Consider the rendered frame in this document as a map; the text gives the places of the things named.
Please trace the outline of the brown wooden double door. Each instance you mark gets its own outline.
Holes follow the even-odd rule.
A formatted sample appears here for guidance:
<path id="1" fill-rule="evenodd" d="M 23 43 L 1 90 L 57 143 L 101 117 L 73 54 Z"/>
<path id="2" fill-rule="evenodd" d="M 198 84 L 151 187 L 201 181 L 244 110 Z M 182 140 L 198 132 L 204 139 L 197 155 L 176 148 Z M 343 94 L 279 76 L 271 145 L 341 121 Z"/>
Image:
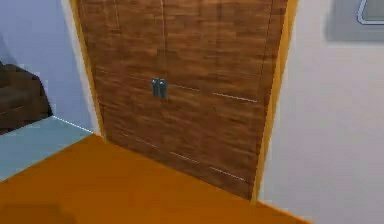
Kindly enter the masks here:
<path id="1" fill-rule="evenodd" d="M 291 0 L 75 1 L 106 138 L 251 198 Z"/>

